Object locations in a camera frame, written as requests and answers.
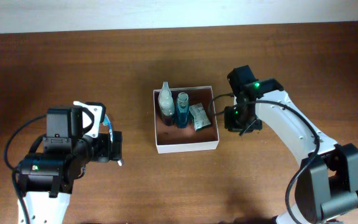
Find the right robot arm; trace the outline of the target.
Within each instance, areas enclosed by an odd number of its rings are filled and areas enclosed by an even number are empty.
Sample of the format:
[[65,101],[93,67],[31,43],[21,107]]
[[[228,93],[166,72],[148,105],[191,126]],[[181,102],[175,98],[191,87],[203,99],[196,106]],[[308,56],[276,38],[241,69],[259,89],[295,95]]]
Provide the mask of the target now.
[[225,128],[245,134],[267,124],[300,167],[285,192],[287,211],[274,217],[274,223],[335,223],[336,217],[358,209],[355,145],[340,145],[324,134],[276,79],[258,80],[245,65],[227,80],[235,100],[224,109]]

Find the blue white toothbrush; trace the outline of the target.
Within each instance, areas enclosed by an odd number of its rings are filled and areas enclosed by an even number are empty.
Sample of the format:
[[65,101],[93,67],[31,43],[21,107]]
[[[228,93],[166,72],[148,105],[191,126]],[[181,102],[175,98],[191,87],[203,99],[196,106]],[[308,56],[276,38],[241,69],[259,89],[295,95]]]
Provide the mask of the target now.
[[[103,126],[107,126],[109,128],[110,141],[113,142],[113,140],[114,140],[113,126],[112,126],[107,114],[104,115]],[[119,159],[119,160],[117,160],[117,164],[120,167],[122,167],[124,165],[124,161],[122,159]]]

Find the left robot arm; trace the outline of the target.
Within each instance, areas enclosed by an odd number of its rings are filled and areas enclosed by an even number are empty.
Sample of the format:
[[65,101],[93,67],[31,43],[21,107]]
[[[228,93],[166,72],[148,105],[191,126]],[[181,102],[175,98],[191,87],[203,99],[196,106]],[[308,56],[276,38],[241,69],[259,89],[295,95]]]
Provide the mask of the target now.
[[49,108],[47,130],[12,168],[18,223],[62,223],[73,184],[90,162],[122,160],[122,133],[115,131],[102,103],[74,101]]

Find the blue mouthwash bottle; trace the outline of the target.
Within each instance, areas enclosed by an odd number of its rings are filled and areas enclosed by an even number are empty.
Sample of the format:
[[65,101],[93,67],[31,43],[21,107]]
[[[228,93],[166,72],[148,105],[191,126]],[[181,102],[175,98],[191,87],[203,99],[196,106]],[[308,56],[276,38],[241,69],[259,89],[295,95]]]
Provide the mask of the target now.
[[181,92],[177,96],[177,126],[186,128],[188,125],[189,115],[189,96],[185,92]]

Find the clear bottle with purple liquid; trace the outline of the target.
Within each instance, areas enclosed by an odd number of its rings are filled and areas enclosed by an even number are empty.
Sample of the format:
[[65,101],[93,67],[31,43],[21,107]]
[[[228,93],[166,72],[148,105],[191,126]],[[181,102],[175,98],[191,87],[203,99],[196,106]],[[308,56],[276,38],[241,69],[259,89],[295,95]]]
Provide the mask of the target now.
[[175,105],[168,82],[163,82],[162,89],[158,95],[158,105],[160,107],[160,114],[163,124],[166,126],[173,126]]

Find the green white packet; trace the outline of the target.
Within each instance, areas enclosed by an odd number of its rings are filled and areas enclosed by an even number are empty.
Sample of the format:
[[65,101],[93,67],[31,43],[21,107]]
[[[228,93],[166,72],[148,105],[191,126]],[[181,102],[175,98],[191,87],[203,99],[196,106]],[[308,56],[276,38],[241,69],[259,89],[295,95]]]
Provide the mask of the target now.
[[196,132],[212,126],[212,123],[209,120],[204,110],[204,107],[201,103],[191,105],[189,107],[189,111]]

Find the white cardboard box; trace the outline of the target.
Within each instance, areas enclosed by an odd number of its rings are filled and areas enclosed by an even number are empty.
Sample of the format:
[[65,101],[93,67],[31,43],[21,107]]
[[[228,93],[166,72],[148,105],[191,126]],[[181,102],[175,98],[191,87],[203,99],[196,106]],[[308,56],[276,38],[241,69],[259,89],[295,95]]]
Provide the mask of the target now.
[[[208,109],[209,102],[213,99],[213,89],[211,86],[196,86],[185,88],[172,88],[173,99],[177,95],[185,92],[190,97],[190,105],[201,103],[205,110]],[[160,107],[158,105],[158,95],[160,91],[153,91],[154,99],[154,128],[155,145],[159,154],[174,152],[191,152],[215,150],[219,144],[219,128],[214,116],[208,115],[211,126],[196,131],[192,121],[185,128],[177,125],[167,126],[162,122]]]

